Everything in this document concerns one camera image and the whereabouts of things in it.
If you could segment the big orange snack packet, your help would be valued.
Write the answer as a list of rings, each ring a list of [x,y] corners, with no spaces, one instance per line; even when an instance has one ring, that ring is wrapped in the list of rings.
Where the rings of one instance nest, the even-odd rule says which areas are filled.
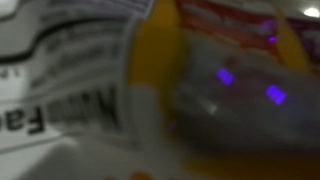
[[[320,180],[319,22],[282,0],[0,0],[0,180]]]

